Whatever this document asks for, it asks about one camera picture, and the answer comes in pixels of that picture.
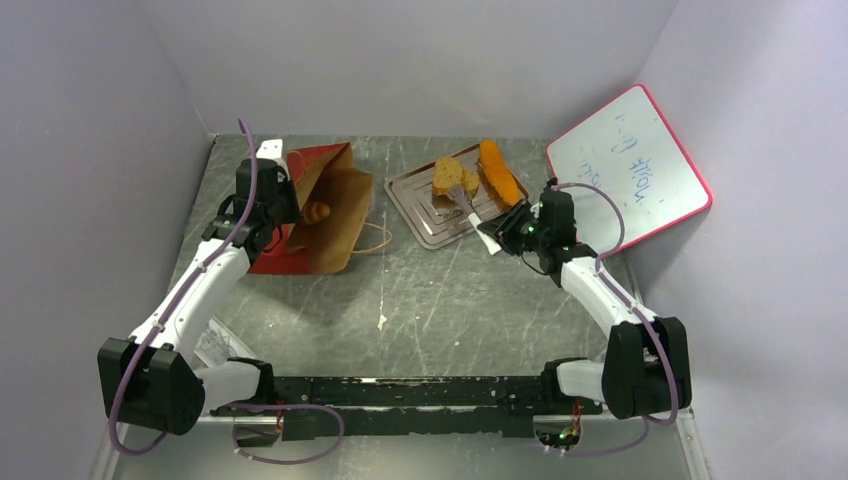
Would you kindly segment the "red paper bag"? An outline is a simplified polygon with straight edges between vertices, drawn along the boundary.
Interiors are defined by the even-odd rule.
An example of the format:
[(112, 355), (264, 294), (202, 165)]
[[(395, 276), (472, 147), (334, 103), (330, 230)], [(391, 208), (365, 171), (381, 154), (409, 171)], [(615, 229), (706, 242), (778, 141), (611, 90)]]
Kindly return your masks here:
[(292, 149), (285, 154), (301, 207), (322, 201), (331, 207), (323, 221), (305, 226), (301, 220), (282, 227), (281, 241), (253, 263), (257, 275), (333, 274), (346, 268), (355, 254), (385, 247), (390, 233), (375, 246), (358, 249), (367, 224), (374, 176), (354, 167), (352, 146), (337, 143)]

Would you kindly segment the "fake bread piece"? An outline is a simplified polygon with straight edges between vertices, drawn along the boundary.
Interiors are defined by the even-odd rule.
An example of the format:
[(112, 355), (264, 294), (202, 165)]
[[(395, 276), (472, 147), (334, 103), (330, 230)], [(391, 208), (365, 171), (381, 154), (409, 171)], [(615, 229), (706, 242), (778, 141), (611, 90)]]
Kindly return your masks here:
[(431, 182), (432, 194), (446, 196), (455, 185), (463, 185), (464, 168), (461, 163), (451, 156), (440, 157), (433, 167)]

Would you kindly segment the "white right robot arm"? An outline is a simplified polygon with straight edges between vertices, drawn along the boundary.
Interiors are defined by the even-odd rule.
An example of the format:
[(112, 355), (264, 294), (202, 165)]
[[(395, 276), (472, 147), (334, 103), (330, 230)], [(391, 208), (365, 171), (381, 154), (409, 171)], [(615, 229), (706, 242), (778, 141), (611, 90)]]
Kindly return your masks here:
[(536, 206), (521, 200), (477, 229), (508, 255), (534, 253), (538, 272), (578, 300), (607, 340), (601, 360), (557, 360), (550, 366), (554, 378), (539, 389), (548, 412), (565, 413), (582, 397), (605, 405), (618, 419), (670, 424), (690, 406), (685, 326), (642, 305), (608, 273), (601, 255), (579, 241), (567, 190), (548, 187)]

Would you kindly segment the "small striped fake bread roll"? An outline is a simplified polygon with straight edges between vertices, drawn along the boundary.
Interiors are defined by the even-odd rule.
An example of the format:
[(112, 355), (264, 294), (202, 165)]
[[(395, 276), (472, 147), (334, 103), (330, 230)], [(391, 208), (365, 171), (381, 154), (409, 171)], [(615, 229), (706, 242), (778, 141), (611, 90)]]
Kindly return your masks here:
[(331, 207), (322, 201), (308, 201), (304, 204), (301, 224), (305, 226), (315, 225), (331, 214)]

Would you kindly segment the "round fake bread slice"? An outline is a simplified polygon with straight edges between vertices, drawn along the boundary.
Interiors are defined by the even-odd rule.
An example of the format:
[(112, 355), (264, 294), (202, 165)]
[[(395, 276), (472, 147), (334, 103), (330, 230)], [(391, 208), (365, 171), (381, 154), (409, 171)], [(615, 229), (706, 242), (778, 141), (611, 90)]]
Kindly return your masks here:
[(474, 198), (481, 185), (479, 175), (471, 170), (464, 169), (462, 175), (462, 186), (470, 198)]

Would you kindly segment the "metal tongs white handle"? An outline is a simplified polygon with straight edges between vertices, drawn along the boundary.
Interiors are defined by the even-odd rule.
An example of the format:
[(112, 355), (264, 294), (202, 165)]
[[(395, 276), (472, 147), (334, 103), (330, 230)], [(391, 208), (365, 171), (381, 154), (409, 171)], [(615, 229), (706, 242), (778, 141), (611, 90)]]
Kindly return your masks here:
[(451, 186), (447, 191), (448, 197), (456, 203), (463, 213), (466, 215), (469, 223), (472, 225), (474, 232), (485, 244), (488, 253), (492, 256), (501, 251), (501, 247), (490, 236), (479, 230), (479, 225), (482, 223), (479, 215), (474, 210), (468, 192), (460, 183)]

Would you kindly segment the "long orange fake bread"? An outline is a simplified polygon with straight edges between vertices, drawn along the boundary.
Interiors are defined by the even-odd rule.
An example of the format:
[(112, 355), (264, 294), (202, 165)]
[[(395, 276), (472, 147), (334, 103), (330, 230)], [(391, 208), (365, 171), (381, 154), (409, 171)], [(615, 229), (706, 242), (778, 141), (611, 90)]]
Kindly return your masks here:
[(522, 200), (521, 191), (496, 142), (492, 139), (482, 140), (479, 156), (483, 173), (499, 198), (510, 207), (519, 203)]

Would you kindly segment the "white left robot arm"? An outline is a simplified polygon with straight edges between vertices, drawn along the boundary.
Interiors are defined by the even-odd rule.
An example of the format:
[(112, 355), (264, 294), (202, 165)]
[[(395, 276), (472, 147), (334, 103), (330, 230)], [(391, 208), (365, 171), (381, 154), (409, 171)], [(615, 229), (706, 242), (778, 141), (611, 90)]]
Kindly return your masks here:
[(282, 161), (241, 162), (235, 193), (219, 206), (173, 290), (127, 338), (109, 338), (98, 351), (104, 407), (112, 425), (183, 435), (201, 415), (230, 404), (238, 403), (254, 416), (273, 409), (277, 388), (269, 363), (232, 357), (217, 367), (193, 370), (187, 357), (221, 301), (283, 226), (301, 217)]

